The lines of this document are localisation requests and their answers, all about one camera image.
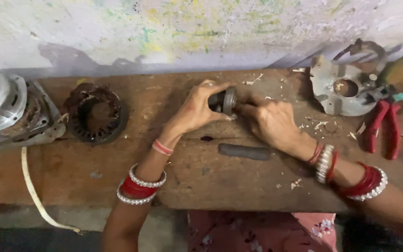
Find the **red pliers handle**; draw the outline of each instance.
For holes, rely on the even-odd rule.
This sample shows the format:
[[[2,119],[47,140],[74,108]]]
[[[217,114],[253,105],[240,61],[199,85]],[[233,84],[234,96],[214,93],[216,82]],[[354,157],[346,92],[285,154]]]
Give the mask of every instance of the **red pliers handle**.
[[[400,127],[397,118],[397,112],[400,109],[400,105],[397,103],[388,103],[385,100],[379,101],[377,104],[377,116],[372,122],[371,126],[367,128],[368,135],[368,152],[374,153],[376,151],[376,135],[380,128],[383,118],[388,112],[388,124],[389,124],[389,148],[388,159],[396,159],[400,151]]]

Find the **pink clothing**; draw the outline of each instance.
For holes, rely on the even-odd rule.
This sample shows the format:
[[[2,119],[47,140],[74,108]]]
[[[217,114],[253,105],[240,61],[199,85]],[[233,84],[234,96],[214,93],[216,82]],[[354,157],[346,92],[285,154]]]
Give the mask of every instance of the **pink clothing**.
[[[337,252],[334,213],[188,211],[189,252]]]

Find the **white wall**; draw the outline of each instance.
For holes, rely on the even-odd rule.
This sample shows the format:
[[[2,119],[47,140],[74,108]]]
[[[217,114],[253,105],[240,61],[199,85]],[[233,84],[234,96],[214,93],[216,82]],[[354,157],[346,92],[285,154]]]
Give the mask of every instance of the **white wall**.
[[[403,43],[403,0],[0,0],[0,69],[25,77],[288,67]]]

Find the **white bangle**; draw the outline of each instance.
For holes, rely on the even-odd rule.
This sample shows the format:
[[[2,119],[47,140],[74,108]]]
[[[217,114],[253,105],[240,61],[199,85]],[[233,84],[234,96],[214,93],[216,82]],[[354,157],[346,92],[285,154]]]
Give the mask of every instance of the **white bangle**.
[[[147,197],[145,199],[129,199],[129,198],[125,197],[124,195],[122,195],[122,193],[120,192],[120,187],[122,186],[123,183],[124,183],[124,180],[122,180],[120,182],[118,189],[116,190],[116,194],[117,194],[119,200],[126,204],[142,205],[142,204],[150,202],[156,195],[156,192],[155,192],[154,194],[150,195],[149,197]]]
[[[388,184],[388,177],[387,177],[386,173],[379,167],[374,167],[374,168],[378,170],[378,172],[380,173],[381,178],[382,178],[380,180],[379,185],[376,188],[374,188],[373,190],[371,190],[370,192],[368,192],[367,194],[363,194],[363,195],[359,195],[359,196],[348,196],[348,198],[350,198],[351,200],[364,201],[367,199],[372,199],[382,193],[382,191],[385,189],[386,185]]]
[[[330,160],[332,158],[332,151],[334,147],[330,144],[326,144],[321,151],[320,157],[316,162],[316,179],[321,184],[326,183],[326,174],[330,169]]]
[[[130,168],[130,178],[132,179],[133,182],[137,183],[140,186],[144,186],[144,187],[149,187],[149,188],[155,188],[155,187],[160,187],[164,184],[164,182],[166,181],[166,172],[163,171],[163,173],[161,174],[161,179],[158,182],[145,182],[142,181],[140,179],[138,179],[137,177],[135,177],[134,171],[135,168],[138,166],[138,164],[134,164],[131,168]]]

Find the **wooden workbench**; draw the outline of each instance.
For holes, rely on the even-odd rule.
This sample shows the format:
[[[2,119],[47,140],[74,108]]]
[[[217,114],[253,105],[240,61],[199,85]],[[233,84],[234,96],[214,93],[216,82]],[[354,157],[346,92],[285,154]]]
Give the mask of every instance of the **wooden workbench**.
[[[219,82],[261,80],[250,88],[275,100],[290,102],[295,123],[318,140],[334,144],[343,157],[364,161],[383,168],[389,182],[403,188],[402,151],[396,161],[383,154],[368,154],[359,142],[349,136],[366,117],[330,116],[322,112],[313,97],[311,83],[305,73],[291,70],[251,70],[211,73],[178,73],[86,77],[86,82],[108,85],[130,108],[130,119],[123,134],[113,143],[91,146],[65,134],[43,146],[28,147],[31,177],[45,205],[111,206],[115,191],[131,165],[141,161],[152,141],[179,108],[193,85],[203,79]],[[403,91],[403,71],[396,79]],[[40,83],[56,105],[62,105],[69,92],[82,77],[42,79]],[[403,130],[403,109],[399,113]],[[328,121],[339,127],[329,133],[317,122]],[[386,131],[382,130],[378,139]],[[200,140],[211,136],[213,141]],[[337,212],[346,205],[333,192],[308,178],[305,167],[297,160],[274,151],[268,161],[221,156],[219,143],[264,146],[254,139],[239,118],[232,122],[212,123],[183,136],[165,168],[167,182],[156,202],[176,209],[280,210],[298,212]],[[380,144],[378,151],[386,146]],[[32,204],[21,171],[21,150],[0,151],[0,203]],[[291,183],[302,179],[291,190]]]

